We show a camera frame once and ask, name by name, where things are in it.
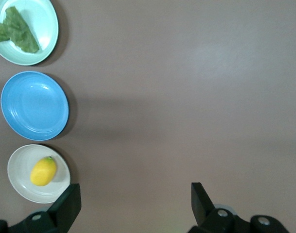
green lettuce leaf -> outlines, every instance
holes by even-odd
[[[24,52],[37,52],[39,46],[16,7],[9,7],[5,12],[6,18],[0,23],[0,42],[10,39]]]

plastic lemon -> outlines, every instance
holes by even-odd
[[[37,186],[45,186],[54,178],[57,166],[52,157],[39,160],[32,168],[30,181]]]

tabletop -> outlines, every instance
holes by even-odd
[[[74,232],[185,233],[191,183],[244,220],[296,233],[296,1],[52,0],[59,36],[33,66],[0,56],[0,95],[18,72],[63,88],[65,129],[38,142],[0,107],[0,219],[38,204],[7,176],[11,154],[54,148],[81,186]]]

mint green plate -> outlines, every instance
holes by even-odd
[[[0,42],[0,55],[21,66],[40,63],[54,50],[58,39],[58,19],[52,3],[49,0],[0,0],[0,23],[5,19],[5,10],[11,6],[15,6],[27,22],[40,49],[36,53],[23,52],[9,40]]]

plate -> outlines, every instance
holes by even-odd
[[[0,23],[6,17],[5,10],[15,6],[34,35],[39,51],[23,52],[12,41],[0,42],[0,55],[6,60],[22,66],[37,64],[53,51],[58,39],[58,19],[49,0],[0,0]]]
[[[51,156],[57,171],[46,186],[36,186],[30,181],[35,164],[42,158]],[[64,159],[54,150],[43,145],[30,144],[18,148],[7,164],[7,174],[13,188],[24,198],[37,203],[51,203],[70,185],[70,171]]]
[[[1,109],[15,132],[34,141],[60,134],[69,117],[62,88],[37,71],[21,72],[7,81],[1,94]]]

